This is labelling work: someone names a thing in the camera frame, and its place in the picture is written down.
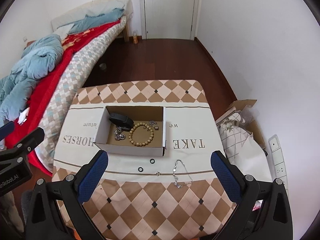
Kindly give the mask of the light blue duvet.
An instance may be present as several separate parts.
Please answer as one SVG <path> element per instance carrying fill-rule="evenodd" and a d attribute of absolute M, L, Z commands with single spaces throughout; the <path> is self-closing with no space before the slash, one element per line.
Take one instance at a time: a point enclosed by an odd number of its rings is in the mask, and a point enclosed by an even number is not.
<path fill-rule="evenodd" d="M 1 126 L 16 120 L 39 81 L 59 64 L 63 56 L 57 34 L 36 40 L 23 51 L 8 76 L 1 78 Z"/>

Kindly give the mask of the white power strip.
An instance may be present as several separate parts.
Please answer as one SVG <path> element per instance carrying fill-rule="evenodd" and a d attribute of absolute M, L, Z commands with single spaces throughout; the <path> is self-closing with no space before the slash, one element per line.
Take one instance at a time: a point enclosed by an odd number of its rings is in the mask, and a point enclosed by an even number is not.
<path fill-rule="evenodd" d="M 275 134 L 268 140 L 270 150 L 271 150 L 271 156 L 274 163 L 274 170 L 275 170 L 275 176 L 277 179 L 281 179 L 285 190 L 288 193 L 289 192 L 289 186 L 287 183 L 287 172 L 283 157 L 283 152 L 281 149 L 281 145 L 278 139 L 278 136 Z"/>

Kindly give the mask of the open white cardboard box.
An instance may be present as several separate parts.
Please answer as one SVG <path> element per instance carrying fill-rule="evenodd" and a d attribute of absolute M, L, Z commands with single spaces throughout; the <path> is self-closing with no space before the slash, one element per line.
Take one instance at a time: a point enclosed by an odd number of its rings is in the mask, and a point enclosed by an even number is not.
<path fill-rule="evenodd" d="M 128 116 L 134 121 L 130 131 L 123 131 L 109 120 L 111 113 Z M 106 106 L 94 144 L 112 154 L 140 157 L 165 155 L 166 108 L 162 106 Z"/>

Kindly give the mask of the red bed blanket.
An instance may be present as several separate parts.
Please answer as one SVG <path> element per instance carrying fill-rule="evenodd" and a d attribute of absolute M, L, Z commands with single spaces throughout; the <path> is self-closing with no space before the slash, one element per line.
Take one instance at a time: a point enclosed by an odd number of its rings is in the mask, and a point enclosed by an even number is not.
<path fill-rule="evenodd" d="M 28 99 L 27 105 L 30 108 L 28 118 L 26 122 L 22 125 L 19 125 L 17 122 L 14 122 L 15 129 L 11 135 L 9 135 L 5 140 L 5 145 L 8 148 L 12 148 L 19 140 L 24 136 L 30 133 L 35 128 L 39 127 L 38 124 L 46 110 L 46 107 L 53 96 L 54 90 L 57 86 L 58 79 L 63 74 L 64 70 L 71 61 L 72 55 L 80 50 L 84 45 L 89 42 L 95 34 L 99 35 L 104 30 L 114 26 L 114 24 L 119 23 L 119 20 L 112 23 L 106 23 L 98 27 L 87 29 L 81 33 L 69 34 L 62 42 L 64 48 L 62 60 L 50 72 L 46 77 L 42 78 L 35 89 L 33 90 L 30 98 Z M 44 174 L 51 176 L 52 173 L 44 169 L 43 165 L 38 160 L 35 150 L 31 151 L 28 155 L 29 163 Z"/>

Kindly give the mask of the white door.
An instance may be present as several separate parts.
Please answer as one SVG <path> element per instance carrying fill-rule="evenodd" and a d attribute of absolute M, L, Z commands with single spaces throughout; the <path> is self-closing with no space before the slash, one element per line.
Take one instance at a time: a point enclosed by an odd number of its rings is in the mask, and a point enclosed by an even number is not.
<path fill-rule="evenodd" d="M 142 38 L 193 40 L 200 0 L 140 0 Z"/>

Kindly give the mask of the white plastic bag red print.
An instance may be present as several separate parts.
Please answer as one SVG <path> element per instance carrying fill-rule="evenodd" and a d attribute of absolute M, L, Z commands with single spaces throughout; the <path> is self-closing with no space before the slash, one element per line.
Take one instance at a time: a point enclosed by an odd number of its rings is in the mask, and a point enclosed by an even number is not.
<path fill-rule="evenodd" d="M 255 205 L 254 205 L 252 211 L 259 210 L 259 209 L 261 208 L 261 206 L 262 206 L 262 203 L 263 203 L 263 200 L 257 200 L 257 201 L 255 202 Z"/>

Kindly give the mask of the checkered bed sheet mattress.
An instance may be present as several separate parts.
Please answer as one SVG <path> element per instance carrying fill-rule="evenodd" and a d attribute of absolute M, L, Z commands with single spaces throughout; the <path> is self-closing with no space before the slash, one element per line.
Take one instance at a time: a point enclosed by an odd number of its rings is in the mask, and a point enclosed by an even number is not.
<path fill-rule="evenodd" d="M 53 171 L 55 147 L 77 90 L 83 86 L 94 65 L 114 39 L 126 28 L 126 24 L 127 17 L 122 16 L 119 23 L 99 35 L 95 34 L 86 45 L 72 55 L 70 63 L 58 79 L 53 96 L 38 124 L 44 130 L 44 141 L 35 148 L 38 160 L 48 172 Z"/>

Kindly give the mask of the white headboard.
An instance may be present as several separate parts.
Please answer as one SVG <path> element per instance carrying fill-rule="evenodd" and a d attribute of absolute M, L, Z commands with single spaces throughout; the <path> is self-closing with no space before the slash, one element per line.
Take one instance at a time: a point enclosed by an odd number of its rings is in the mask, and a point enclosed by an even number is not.
<path fill-rule="evenodd" d="M 53 31 L 57 28 L 82 20 L 85 16 L 98 16 L 111 12 L 113 9 L 124 9 L 124 14 L 131 17 L 133 14 L 133 4 L 131 0 L 93 0 L 82 4 L 64 14 L 52 19 Z"/>

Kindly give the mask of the black fitness band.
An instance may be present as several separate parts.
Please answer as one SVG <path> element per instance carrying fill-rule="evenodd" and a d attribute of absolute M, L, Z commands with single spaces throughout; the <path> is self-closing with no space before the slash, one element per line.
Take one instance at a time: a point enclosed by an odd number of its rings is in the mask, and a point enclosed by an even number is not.
<path fill-rule="evenodd" d="M 134 121 L 126 115 L 111 113 L 109 116 L 110 122 L 123 131 L 130 131 L 134 127 Z"/>

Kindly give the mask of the checkered beige tablecloth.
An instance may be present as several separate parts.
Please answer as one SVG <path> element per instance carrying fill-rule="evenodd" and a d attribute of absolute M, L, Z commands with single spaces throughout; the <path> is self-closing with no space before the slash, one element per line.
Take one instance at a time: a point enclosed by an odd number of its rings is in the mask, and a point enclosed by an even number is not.
<path fill-rule="evenodd" d="M 218 232 L 235 204 L 210 165 L 211 154 L 223 146 L 204 90 L 195 80 L 78 89 L 56 146 L 53 180 L 75 174 L 93 158 L 105 107 L 120 105 L 166 108 L 165 155 L 109 154 L 107 169 L 84 204 L 103 236 L 192 239 Z"/>

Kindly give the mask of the white paper on bed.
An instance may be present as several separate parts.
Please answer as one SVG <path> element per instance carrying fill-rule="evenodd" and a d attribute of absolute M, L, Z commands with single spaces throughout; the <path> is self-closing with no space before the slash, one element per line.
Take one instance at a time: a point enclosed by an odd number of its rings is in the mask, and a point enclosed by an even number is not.
<path fill-rule="evenodd" d="M 18 117 L 18 121 L 17 121 L 17 123 L 19 125 L 22 125 L 22 124 L 24 124 L 26 122 L 26 120 L 28 118 L 29 110 L 30 110 L 30 108 L 28 107 L 28 108 L 26 108 L 24 111 L 22 111 L 20 113 L 20 115 Z"/>

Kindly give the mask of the orange drink bottle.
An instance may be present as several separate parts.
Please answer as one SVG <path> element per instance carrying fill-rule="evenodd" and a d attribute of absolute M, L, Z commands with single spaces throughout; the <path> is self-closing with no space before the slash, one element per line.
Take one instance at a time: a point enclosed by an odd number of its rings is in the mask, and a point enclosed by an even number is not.
<path fill-rule="evenodd" d="M 137 44 L 138 43 L 138 35 L 137 35 L 136 31 L 133 32 L 133 36 L 132 37 L 133 37 L 133 43 Z"/>

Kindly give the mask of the brown cardboard box floor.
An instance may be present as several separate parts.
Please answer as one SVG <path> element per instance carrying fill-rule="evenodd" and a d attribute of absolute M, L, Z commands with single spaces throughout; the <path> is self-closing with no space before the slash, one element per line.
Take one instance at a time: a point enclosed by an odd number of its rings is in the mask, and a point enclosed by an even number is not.
<path fill-rule="evenodd" d="M 266 148 L 266 144 L 263 138 L 263 134 L 261 129 L 255 120 L 257 113 L 255 113 L 254 105 L 257 100 L 246 99 L 246 100 L 236 100 L 233 101 L 225 113 L 221 115 L 216 121 L 216 125 L 219 126 L 223 120 L 230 118 L 230 116 L 234 113 L 240 114 L 240 120 L 236 121 L 238 126 L 241 126 L 248 133 L 253 135 L 255 141 L 259 144 L 259 146 L 264 150 Z"/>

